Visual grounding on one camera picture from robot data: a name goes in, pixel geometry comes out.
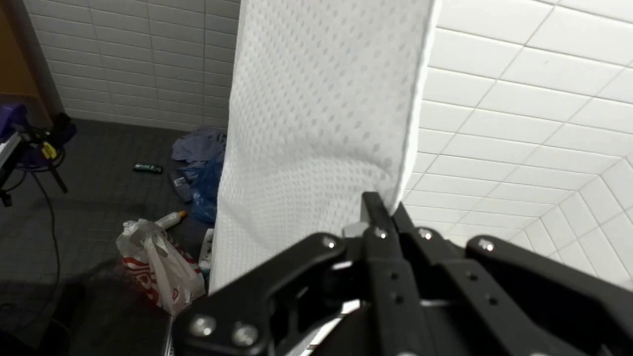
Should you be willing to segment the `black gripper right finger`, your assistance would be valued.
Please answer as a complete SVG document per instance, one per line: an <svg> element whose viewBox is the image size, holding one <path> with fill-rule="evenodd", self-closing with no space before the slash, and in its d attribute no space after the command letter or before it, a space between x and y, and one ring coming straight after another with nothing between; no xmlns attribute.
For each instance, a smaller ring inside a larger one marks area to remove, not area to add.
<svg viewBox="0 0 633 356"><path fill-rule="evenodd" d="M398 205L394 215L394 225L400 234L402 252L406 258L418 258L420 256L420 232L414 225L408 209L404 205Z"/></svg>

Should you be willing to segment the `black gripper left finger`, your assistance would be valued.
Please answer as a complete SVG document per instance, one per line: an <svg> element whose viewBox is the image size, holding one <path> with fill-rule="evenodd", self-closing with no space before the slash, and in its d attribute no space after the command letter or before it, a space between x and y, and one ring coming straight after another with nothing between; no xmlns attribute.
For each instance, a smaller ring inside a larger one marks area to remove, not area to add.
<svg viewBox="0 0 633 356"><path fill-rule="evenodd" d="M376 191L363 193L361 217L369 223L369 229L365 230L365 256L369 260L394 260L396 230L390 211Z"/></svg>

